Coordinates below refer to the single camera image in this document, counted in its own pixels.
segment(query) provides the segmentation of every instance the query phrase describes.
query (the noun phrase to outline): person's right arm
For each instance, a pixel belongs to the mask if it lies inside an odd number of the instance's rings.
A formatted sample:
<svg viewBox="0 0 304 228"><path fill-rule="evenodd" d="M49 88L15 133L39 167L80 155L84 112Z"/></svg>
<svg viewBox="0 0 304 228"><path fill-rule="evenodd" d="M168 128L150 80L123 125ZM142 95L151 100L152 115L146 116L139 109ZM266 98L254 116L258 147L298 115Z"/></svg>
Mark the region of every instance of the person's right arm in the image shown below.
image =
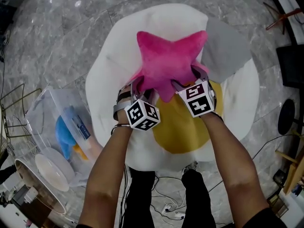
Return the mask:
<svg viewBox="0 0 304 228"><path fill-rule="evenodd" d="M201 119L210 135L233 220L236 227L243 227L258 212L269 207L255 165L245 147L218 116L208 113Z"/></svg>

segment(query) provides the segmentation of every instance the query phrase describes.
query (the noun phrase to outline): pink star plush toy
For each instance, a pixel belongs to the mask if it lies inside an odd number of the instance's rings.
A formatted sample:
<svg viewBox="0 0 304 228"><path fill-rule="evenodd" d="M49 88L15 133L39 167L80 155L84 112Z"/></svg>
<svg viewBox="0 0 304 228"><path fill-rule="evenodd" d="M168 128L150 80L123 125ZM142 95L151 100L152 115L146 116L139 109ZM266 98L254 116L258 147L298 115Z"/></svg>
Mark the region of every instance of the pink star plush toy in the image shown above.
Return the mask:
<svg viewBox="0 0 304 228"><path fill-rule="evenodd" d="M208 69L196 60L207 37L205 31L199 31L177 41L168 41L139 31L137 42L143 61L130 80L144 76L140 91L154 88L164 102L169 102L176 91L171 84L172 79L183 85L195 81L191 65L197 65L208 72Z"/></svg>

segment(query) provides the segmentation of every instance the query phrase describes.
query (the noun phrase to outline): gray marble floor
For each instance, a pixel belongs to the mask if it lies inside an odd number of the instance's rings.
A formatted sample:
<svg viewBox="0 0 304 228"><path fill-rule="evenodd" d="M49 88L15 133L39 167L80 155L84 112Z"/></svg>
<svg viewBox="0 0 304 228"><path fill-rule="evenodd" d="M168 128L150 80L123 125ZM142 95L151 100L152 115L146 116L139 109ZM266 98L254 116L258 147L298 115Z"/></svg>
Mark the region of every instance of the gray marble floor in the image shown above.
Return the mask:
<svg viewBox="0 0 304 228"><path fill-rule="evenodd" d="M154 5L188 4L208 16L230 24L250 44L259 73L260 99L255 122L242 143L254 157L264 143L279 136L276 125L282 103L287 98L292 98L297 106L299 104L297 90L282 85L276 56L276 48L288 45L289 37L282 35L279 28L265 30L266 25L272 22L272 17L263 6L263 1L273 5L271 0L25 0L15 15L10 42L5 51L4 94L20 83L25 83L25 93L37 87L52 85L76 88L86 103L86 75L114 23L124 16ZM21 93L16 92L6 102L11 102ZM29 98L25 102L26 109L31 100ZM14 106L10 114L17 115L24 121L20 105ZM290 137L272 141L254 158L266 197L276 190L272 176L283 164L274 150L288 148L290 141ZM19 149L26 148L23 140L14 140L13 144ZM217 226L230 223L232 216L228 198L215 161L199 163L198 170L210 191L211 209ZM181 173L166 171L159 172L158 175L181 178ZM185 190L178 180L161 179L157 190L175 199L179 205L182 204ZM67 204L67 218L77 221L82 208L84 188L71 189L68 195L75 197L75 201ZM171 200L152 199L158 211L162 210L166 202ZM181 227L182 221L162 219L151 210L155 227ZM60 226L75 226L75 223L55 213L50 217Z"/></svg>

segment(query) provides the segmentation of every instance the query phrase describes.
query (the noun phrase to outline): clear plastic container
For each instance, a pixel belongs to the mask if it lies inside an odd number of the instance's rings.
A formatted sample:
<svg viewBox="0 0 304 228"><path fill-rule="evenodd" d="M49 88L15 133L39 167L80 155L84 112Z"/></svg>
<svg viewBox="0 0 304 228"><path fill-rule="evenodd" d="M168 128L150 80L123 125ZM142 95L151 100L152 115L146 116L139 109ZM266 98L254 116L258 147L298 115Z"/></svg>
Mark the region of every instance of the clear plastic container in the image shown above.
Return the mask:
<svg viewBox="0 0 304 228"><path fill-rule="evenodd" d="M42 154L47 156L48 149L53 148L63 155L55 134L56 122L60 116L88 158L86 160L74 148L72 149L68 162L76 175L69 182L69 186L84 185L102 147L96 141L91 116L79 93L74 89L47 87L32 103L26 120Z"/></svg>

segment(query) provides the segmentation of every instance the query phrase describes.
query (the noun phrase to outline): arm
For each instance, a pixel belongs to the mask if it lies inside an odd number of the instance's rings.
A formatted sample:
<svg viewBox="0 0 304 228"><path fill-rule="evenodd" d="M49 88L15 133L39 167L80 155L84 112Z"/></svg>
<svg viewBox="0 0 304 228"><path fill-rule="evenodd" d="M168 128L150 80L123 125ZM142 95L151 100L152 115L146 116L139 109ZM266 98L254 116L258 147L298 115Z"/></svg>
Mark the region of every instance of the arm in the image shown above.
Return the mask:
<svg viewBox="0 0 304 228"><path fill-rule="evenodd" d="M269 207L255 165L247 150L219 117L209 113L201 118L210 135L234 222L236 227L243 227L258 212Z"/></svg>
<svg viewBox="0 0 304 228"><path fill-rule="evenodd" d="M118 112L118 120L120 124L128 123L124 110ZM131 133L130 127L117 127L100 153L86 185L80 224L92 228L114 227L119 188Z"/></svg>

